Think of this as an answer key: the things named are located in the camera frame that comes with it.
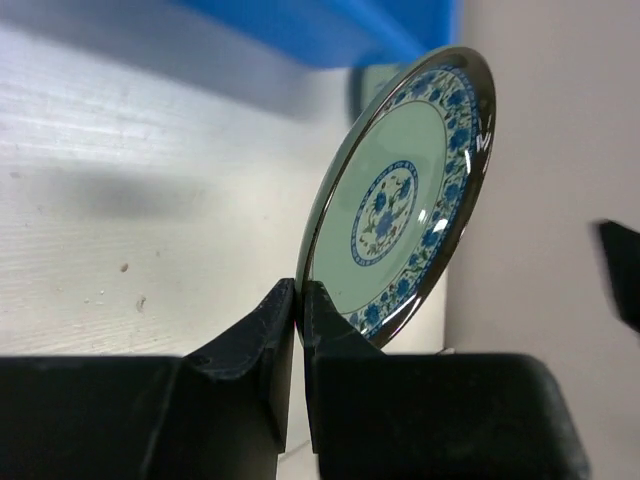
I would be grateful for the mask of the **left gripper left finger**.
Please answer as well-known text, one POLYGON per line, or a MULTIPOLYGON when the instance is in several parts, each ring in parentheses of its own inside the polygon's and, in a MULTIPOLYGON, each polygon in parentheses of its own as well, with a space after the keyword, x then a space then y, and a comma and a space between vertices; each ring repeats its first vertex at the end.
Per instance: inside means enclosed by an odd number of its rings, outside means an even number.
POLYGON ((189 355, 1 361, 5 479, 272 479, 287 437, 294 283, 189 355))

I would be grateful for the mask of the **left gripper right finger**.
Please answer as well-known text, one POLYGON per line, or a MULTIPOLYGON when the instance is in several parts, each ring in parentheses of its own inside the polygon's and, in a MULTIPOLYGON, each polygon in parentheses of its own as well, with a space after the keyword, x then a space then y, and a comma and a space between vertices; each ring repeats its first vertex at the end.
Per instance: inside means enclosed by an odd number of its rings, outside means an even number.
POLYGON ((305 288, 312 448, 324 479, 586 479, 555 377, 513 353, 386 354, 305 288))

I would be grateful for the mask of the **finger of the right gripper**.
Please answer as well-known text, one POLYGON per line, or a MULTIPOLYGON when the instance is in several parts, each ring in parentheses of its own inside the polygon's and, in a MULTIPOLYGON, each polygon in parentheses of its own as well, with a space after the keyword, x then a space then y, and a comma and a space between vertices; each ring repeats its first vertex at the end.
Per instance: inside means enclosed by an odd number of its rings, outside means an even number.
POLYGON ((612 220, 597 223, 619 318, 639 332, 639 233, 612 220))

